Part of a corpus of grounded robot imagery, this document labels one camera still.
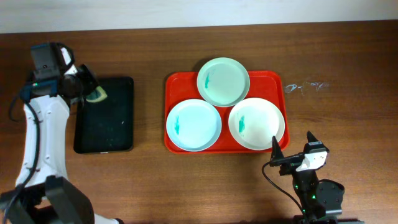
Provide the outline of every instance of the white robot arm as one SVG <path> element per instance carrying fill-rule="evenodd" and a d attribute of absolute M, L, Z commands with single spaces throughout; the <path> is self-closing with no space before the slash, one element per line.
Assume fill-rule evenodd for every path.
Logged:
<path fill-rule="evenodd" d="M 24 205 L 22 201 L 22 198 L 24 198 L 23 193 L 37 192 L 36 189 L 42 188 L 44 190 L 39 192 L 46 191 L 47 194 L 47 192 L 50 192 L 49 189 L 51 189 L 51 184 L 49 184 L 49 182 L 54 180 L 52 178 L 49 179 L 49 177 L 53 177 L 57 179 L 58 182 L 56 183 L 59 183 L 57 186 L 59 189 L 66 189 L 65 193 L 62 196 L 52 195 L 49 197 L 48 195 L 43 195 L 42 199 L 49 199 L 50 202 L 56 199 L 57 203 L 68 203 L 72 210 L 69 212 L 77 217 L 74 217 L 76 218 L 74 220 L 78 220 L 73 221 L 73 223 L 122 223 L 120 220 L 107 219 L 97 214 L 80 214 L 81 211 L 78 210 L 79 205 L 76 206 L 76 202 L 74 202 L 75 198 L 68 198 L 66 201 L 61 200 L 62 197 L 75 197 L 76 194 L 82 197 L 82 200 L 85 200 L 88 207 L 91 206 L 90 201 L 67 181 L 68 176 L 65 167 L 65 128 L 70 110 L 68 103 L 80 100 L 83 96 L 84 88 L 86 88 L 86 92 L 93 91 L 98 87 L 98 83 L 95 83 L 96 80 L 94 80 L 94 77 L 77 77 L 78 69 L 73 65 L 73 53 L 70 55 L 70 52 L 71 51 L 66 46 L 56 43 L 38 45 L 36 48 L 32 48 L 32 56 L 34 57 L 36 68 L 38 69 L 35 71 L 34 75 L 38 82 L 30 83 L 30 86 L 25 86 L 21 91 L 21 98 L 25 103 L 24 111 L 27 121 L 25 153 L 22 169 L 16 180 L 16 190 L 4 193 L 0 198 L 0 207 L 5 210 L 3 222 L 5 222 L 7 218 L 10 218 L 13 223 L 25 223 L 26 220 L 32 220 L 33 223 L 35 223 L 36 220 L 40 220 L 40 223 L 43 223 L 42 221 L 46 219 L 44 217 L 29 217 L 30 214 L 28 212 L 26 213 L 26 217 L 21 215 L 21 213 L 28 211 L 26 206 L 29 206 Z M 44 54 L 44 56 L 43 58 L 36 57 L 35 59 L 37 54 Z M 65 62 L 63 66 L 64 71 L 61 69 L 62 65 L 58 66 L 56 60 L 52 60 L 54 58 L 49 58 L 48 54 L 54 55 L 55 59 L 58 54 L 58 63 L 59 59 Z M 37 64 L 43 63 L 43 61 L 46 61 L 43 67 L 47 69 L 47 72 L 40 71 L 40 67 L 38 68 Z M 61 72 L 54 76 L 54 73 L 57 74 L 57 68 Z M 69 75 L 72 79 L 62 84 L 60 80 L 64 82 L 65 78 L 63 76 L 65 75 Z M 77 80 L 80 80 L 77 82 L 78 91 L 72 90 L 70 93 L 69 87 L 71 83 L 76 84 L 75 81 Z M 82 208 L 82 211 L 86 212 L 90 211 L 90 209 L 92 211 L 92 208 Z M 69 223 L 70 217 L 67 216 L 73 217 L 73 215 L 69 215 L 70 213 L 58 214 L 61 222 L 61 218 L 64 216 L 66 220 L 69 220 L 67 221 Z M 88 218 L 85 219 L 86 221 L 82 221 L 84 218 L 81 219 L 80 216 L 86 216 Z"/>

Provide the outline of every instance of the wire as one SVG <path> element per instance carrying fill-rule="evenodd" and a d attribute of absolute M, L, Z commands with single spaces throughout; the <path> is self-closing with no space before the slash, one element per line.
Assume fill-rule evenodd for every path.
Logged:
<path fill-rule="evenodd" d="M 76 109 L 76 112 L 73 112 L 73 113 L 70 113 L 69 115 L 78 115 L 78 114 L 81 114 L 81 112 L 83 112 L 83 108 L 85 107 L 85 99 L 84 98 L 81 98 L 80 99 L 80 102 L 79 102 L 79 104 L 78 104 L 78 106 L 77 106 L 77 109 Z"/>
<path fill-rule="evenodd" d="M 22 184 L 20 184 L 20 185 L 18 185 L 16 187 L 16 189 L 17 189 L 16 193 L 11 198 L 10 202 L 8 203 L 8 205 L 7 205 L 6 209 L 5 209 L 4 217 L 2 219 L 2 224 L 6 224 L 10 208 L 14 205 L 15 201 L 17 200 L 18 196 L 21 194 L 22 190 L 25 188 L 26 184 L 31 180 L 31 178 L 35 174 L 36 168 L 37 168 L 37 163 L 39 161 L 39 152 L 40 152 L 40 121 L 39 121 L 39 117 L 37 116 L 35 110 L 29 104 L 28 101 L 24 101 L 24 104 L 28 107 L 30 112 L 32 112 L 33 117 L 34 117 L 34 123 L 36 124 L 36 150 L 35 150 L 35 157 L 34 157 L 34 160 L 33 160 L 32 168 L 30 168 L 29 175 L 26 177 L 25 181 L 23 181 Z"/>
<path fill-rule="evenodd" d="M 20 119 L 14 119 L 13 115 L 12 115 L 12 110 L 14 109 L 15 103 L 17 102 L 19 95 L 16 95 L 13 97 L 11 103 L 10 103 L 10 107 L 8 107 L 8 118 L 13 121 L 13 122 L 20 122 Z"/>
<path fill-rule="evenodd" d="M 272 186 L 274 186 L 276 189 L 280 190 L 283 194 L 286 194 L 288 197 L 290 197 L 290 199 L 292 199 L 292 200 L 294 201 L 294 203 L 296 203 L 296 205 L 297 205 L 298 208 L 300 209 L 301 213 L 302 213 L 303 216 L 304 216 L 305 221 L 306 221 L 307 223 L 310 223 L 309 220 L 308 220 L 307 215 L 304 213 L 303 207 L 301 207 L 301 205 L 299 204 L 299 202 L 298 202 L 295 198 L 293 198 L 293 196 L 291 196 L 291 194 L 287 193 L 287 192 L 284 191 L 282 188 L 280 188 L 278 185 L 276 185 L 275 183 L 273 183 L 273 181 L 270 180 L 270 178 L 267 176 L 267 174 L 266 174 L 266 172 L 264 171 L 264 169 L 266 168 L 266 166 L 269 165 L 269 163 L 270 163 L 270 162 L 267 162 L 266 164 L 264 164 L 264 165 L 262 166 L 261 171 L 262 171 L 263 176 L 268 180 L 268 182 L 269 182 Z"/>

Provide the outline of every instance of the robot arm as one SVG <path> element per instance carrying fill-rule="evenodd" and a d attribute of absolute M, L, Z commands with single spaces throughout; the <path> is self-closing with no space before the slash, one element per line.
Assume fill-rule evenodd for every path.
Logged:
<path fill-rule="evenodd" d="M 93 213 L 90 200 L 69 183 L 65 167 L 69 105 L 97 91 L 98 82 L 86 66 L 74 66 L 73 52 L 63 44 L 34 46 L 32 56 L 36 70 L 20 92 L 27 121 L 24 160 L 16 189 L 0 197 L 3 221 L 118 224 Z M 43 199 L 52 206 L 36 209 Z"/>
<path fill-rule="evenodd" d="M 288 195 L 301 209 L 302 216 L 295 216 L 294 223 L 300 224 L 360 224 L 361 221 L 338 221 L 336 216 L 343 213 L 343 185 L 332 180 L 318 180 L 316 170 L 326 164 L 329 149 L 318 141 L 311 132 L 307 133 L 308 143 L 304 150 L 293 156 L 284 157 L 275 137 L 272 138 L 271 160 L 264 164 L 264 177 L 277 189 Z M 296 201 L 290 194 L 273 183 L 264 171 L 266 165 L 279 166 L 280 175 L 292 175 L 293 188 L 300 199 Z"/>

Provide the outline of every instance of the sponge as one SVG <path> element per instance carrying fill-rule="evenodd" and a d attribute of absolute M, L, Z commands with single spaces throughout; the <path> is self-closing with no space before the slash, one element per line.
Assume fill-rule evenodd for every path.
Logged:
<path fill-rule="evenodd" d="M 105 100 L 107 97 L 105 90 L 97 86 L 92 93 L 86 96 L 86 101 L 89 103 L 98 103 Z"/>

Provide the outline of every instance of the red tray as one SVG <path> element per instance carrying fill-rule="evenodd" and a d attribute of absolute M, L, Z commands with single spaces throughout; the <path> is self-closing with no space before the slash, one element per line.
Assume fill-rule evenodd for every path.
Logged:
<path fill-rule="evenodd" d="M 289 130 L 287 128 L 285 99 L 282 82 L 279 76 L 272 71 L 248 71 L 250 77 L 250 90 L 246 98 L 263 98 L 275 104 L 285 119 L 285 133 L 279 141 L 280 147 L 284 150 L 289 144 Z M 166 81 L 165 100 L 165 123 L 170 110 L 179 102 L 189 99 L 201 99 L 197 88 L 198 72 L 177 72 L 171 75 Z M 211 147 L 200 152 L 188 152 L 176 146 L 164 130 L 164 143 L 170 151 L 177 154 L 214 154 L 214 153 L 256 153 L 271 152 L 271 148 L 261 151 L 254 151 L 241 146 L 232 137 L 228 127 L 228 117 L 233 106 L 222 108 L 215 107 L 220 113 L 223 127 L 221 134 Z"/>

